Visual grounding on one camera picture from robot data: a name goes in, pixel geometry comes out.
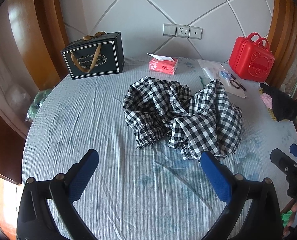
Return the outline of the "green cloth bundle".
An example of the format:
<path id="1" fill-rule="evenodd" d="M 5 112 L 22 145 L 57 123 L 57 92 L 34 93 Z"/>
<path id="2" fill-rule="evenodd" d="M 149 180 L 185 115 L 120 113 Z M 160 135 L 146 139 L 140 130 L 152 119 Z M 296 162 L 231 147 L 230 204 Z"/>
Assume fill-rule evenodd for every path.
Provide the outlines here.
<path id="1" fill-rule="evenodd" d="M 27 111 L 27 115 L 25 117 L 26 122 L 33 122 L 33 120 L 36 118 L 36 115 L 39 109 L 42 107 L 42 104 L 44 103 L 44 101 L 46 100 L 46 98 L 48 97 L 48 95 L 51 93 L 52 90 L 53 90 L 52 88 L 46 89 L 36 94 L 33 102 L 31 103 Z"/>

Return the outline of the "dark green gift bag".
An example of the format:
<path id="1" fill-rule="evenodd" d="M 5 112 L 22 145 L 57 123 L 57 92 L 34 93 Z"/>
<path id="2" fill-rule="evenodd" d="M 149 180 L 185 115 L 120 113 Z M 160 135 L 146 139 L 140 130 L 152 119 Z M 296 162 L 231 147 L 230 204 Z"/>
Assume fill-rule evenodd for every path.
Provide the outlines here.
<path id="1" fill-rule="evenodd" d="M 73 80 L 122 73 L 125 63 L 120 32 L 87 35 L 70 43 L 61 54 Z"/>

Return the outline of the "red plastic mini suitcase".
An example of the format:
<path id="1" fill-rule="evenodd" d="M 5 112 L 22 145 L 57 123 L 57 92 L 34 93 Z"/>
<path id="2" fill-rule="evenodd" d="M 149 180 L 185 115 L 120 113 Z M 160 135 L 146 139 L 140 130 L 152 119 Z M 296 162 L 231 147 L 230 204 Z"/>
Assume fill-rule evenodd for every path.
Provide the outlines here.
<path id="1" fill-rule="evenodd" d="M 238 37 L 229 59 L 229 66 L 242 79 L 266 81 L 275 61 L 268 40 L 258 33 Z"/>

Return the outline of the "clear plastic document bag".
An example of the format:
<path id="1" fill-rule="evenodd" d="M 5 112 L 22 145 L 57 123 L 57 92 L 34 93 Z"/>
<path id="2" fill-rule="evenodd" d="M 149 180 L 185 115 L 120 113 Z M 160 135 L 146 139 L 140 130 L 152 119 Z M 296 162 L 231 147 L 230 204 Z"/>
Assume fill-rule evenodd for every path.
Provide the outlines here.
<path id="1" fill-rule="evenodd" d="M 240 98 L 246 98 L 245 88 L 236 80 L 236 78 L 232 77 L 221 63 L 205 61 L 205 60 L 197 60 L 199 66 L 202 68 L 204 79 L 214 80 L 217 79 L 222 83 L 227 93 L 232 95 L 236 95 Z"/>

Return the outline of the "white wall socket panel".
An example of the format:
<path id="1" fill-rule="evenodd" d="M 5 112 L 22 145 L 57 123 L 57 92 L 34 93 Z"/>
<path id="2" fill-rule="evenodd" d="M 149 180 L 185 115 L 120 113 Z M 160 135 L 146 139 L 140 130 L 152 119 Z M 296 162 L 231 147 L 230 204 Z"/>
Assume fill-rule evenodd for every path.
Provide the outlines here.
<path id="1" fill-rule="evenodd" d="M 203 29 L 200 27 L 170 23 L 163 24 L 163 36 L 201 40 L 202 33 Z"/>

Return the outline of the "white curtain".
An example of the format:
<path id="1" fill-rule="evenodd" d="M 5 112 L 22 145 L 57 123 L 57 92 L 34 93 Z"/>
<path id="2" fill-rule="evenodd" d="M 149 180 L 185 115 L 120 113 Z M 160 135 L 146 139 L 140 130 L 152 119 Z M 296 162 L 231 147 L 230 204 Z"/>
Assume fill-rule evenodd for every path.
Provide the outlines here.
<path id="1" fill-rule="evenodd" d="M 25 121 L 31 104 L 30 94 L 17 82 L 1 56 L 0 48 L 0 116 L 22 138 L 30 124 Z"/>

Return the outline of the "black white checkered garment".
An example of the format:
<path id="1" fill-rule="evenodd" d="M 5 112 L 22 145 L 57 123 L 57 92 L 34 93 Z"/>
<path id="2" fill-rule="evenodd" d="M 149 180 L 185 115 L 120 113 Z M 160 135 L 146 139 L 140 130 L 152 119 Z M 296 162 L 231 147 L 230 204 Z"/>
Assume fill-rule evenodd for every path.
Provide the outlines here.
<path id="1" fill-rule="evenodd" d="M 242 111 L 218 80 L 192 94 L 177 81 L 144 77 L 130 85 L 123 110 L 137 148 L 168 137 L 168 146 L 185 160 L 199 160 L 203 152 L 222 159 L 234 154 L 242 140 Z"/>

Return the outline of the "pink small item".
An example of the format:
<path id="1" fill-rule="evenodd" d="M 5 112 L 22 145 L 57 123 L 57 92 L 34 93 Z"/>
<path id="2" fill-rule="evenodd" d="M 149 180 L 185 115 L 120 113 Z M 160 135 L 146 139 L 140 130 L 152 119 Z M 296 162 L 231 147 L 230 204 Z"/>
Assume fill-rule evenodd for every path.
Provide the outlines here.
<path id="1" fill-rule="evenodd" d="M 266 93 L 262 93 L 260 95 L 261 100 L 263 101 L 264 105 L 268 108 L 268 109 L 273 109 L 273 100 L 272 97 Z"/>

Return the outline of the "red tissue pack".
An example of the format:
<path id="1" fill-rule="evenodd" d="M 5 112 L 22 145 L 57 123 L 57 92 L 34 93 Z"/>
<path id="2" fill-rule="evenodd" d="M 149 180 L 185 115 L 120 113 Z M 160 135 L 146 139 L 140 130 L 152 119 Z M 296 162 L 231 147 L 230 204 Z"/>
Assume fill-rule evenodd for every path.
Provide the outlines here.
<path id="1" fill-rule="evenodd" d="M 173 75 L 176 72 L 178 59 L 168 56 L 148 54 L 152 57 L 148 64 L 149 70 Z"/>

